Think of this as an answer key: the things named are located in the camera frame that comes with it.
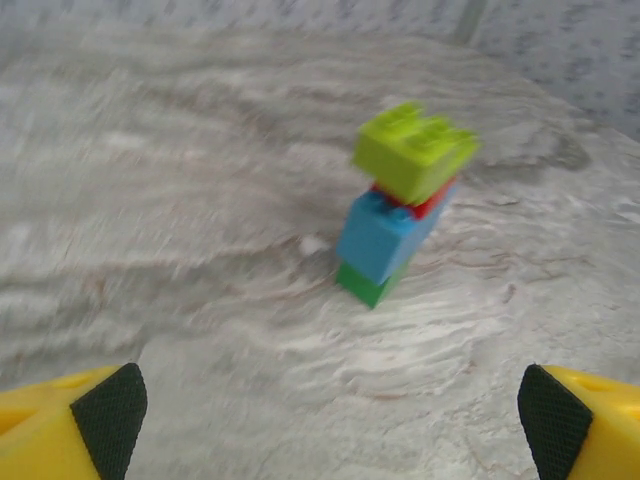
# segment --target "gray marble countertop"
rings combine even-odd
[[[0,387],[138,361],[130,480],[536,478],[529,363],[640,384],[640,145],[423,38],[49,25],[0,39]],[[407,99],[485,147],[370,312],[333,285]]]

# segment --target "marble surface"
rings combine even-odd
[[[423,38],[0,28],[0,388],[138,361],[129,480],[533,480],[532,362],[640,384],[640,145]],[[355,129],[485,147],[398,290],[332,283]]]

